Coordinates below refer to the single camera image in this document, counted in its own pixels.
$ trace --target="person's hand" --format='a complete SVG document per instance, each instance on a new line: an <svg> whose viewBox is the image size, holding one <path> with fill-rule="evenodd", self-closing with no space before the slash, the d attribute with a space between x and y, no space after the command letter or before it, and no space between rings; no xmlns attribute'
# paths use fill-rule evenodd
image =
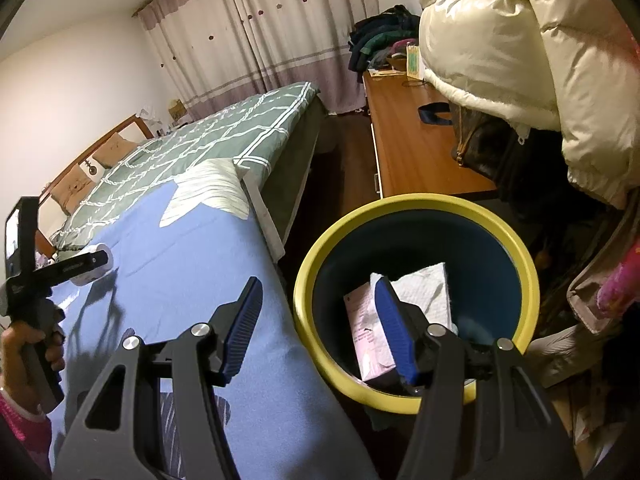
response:
<svg viewBox="0 0 640 480"><path fill-rule="evenodd" d="M37 414L40 399L32 384L29 383L27 370L22 361L20 351L25 344L39 343L45 338L42 330L36 330L23 321L11 323L2 332L2 376L0 386L19 406L28 412ZM52 344L47 348L45 357L51 368L59 372L65 367L63 358L63 338L59 333L52 337Z"/></svg>

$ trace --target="dark blue strap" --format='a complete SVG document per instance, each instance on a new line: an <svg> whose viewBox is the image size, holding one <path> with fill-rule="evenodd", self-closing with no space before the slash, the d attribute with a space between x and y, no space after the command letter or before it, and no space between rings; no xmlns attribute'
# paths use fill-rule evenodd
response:
<svg viewBox="0 0 640 480"><path fill-rule="evenodd" d="M453 123L450 119L443 119L436 114L450 112L449 103L429 103L428 105L418 108L420 120L425 124L435 124L436 126L451 126Z"/></svg>

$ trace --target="blue sheet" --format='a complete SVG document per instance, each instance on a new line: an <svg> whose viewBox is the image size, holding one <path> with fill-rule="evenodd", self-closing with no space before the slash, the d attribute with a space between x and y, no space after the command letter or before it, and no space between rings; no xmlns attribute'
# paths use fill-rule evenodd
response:
<svg viewBox="0 0 640 480"><path fill-rule="evenodd" d="M148 344L175 338L207 321L220 304L235 301L246 280L257 276L264 302L254 338L240 373L215 391L242 480L377 478L296 335L254 216L242 220L199 204L159 228L175 188L173 182L160 187L94 238L113 251L109 274L82 288L64 283L54 290L53 301L66 310L67 366L65 402L50 414L52 464L78 396L90 389L125 333ZM163 400L166 415L170 396Z"/></svg>

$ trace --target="green bedspread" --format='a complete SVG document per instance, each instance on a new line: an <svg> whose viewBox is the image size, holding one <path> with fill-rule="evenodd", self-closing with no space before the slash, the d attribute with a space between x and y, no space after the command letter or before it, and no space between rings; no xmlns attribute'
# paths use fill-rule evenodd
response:
<svg viewBox="0 0 640 480"><path fill-rule="evenodd" d="M208 158L233 158L252 170L262 186L318 92L312 83L295 83L249 97L171 136L150 140L104 175L52 243L61 251L84 248L140 197Z"/></svg>

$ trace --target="wooden headboard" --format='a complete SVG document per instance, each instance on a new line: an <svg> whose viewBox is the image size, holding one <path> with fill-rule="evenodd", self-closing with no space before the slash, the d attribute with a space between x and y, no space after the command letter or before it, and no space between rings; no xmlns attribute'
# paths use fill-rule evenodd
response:
<svg viewBox="0 0 640 480"><path fill-rule="evenodd" d="M91 146L84 150L84 152L80 153L80 155L78 155L49 185L47 185L47 187L40 194L40 205L42 206L42 204L50 198L51 190L53 190L53 188L55 188L60 183L60 181L65 177L67 173L69 173L69 171L71 171L71 169L73 169L74 166L76 166L77 164L82 164L85 160L87 160L87 158L92 156L98 148L100 148L105 142L107 142L107 140L111 138L113 134L119 134L125 128L134 123L138 126L142 134L147 139L153 139L154 134L151 133L151 130L148 128L148 126L146 126L145 121L143 121L139 117L136 117L135 115L132 115L131 117L125 119L120 124L118 124L118 126L108 131L108 133L104 134L102 137L100 137L100 139L96 140ZM56 248L40 231L36 232L36 248L38 252L44 254L45 256L47 256L47 258L52 257L56 252Z"/></svg>

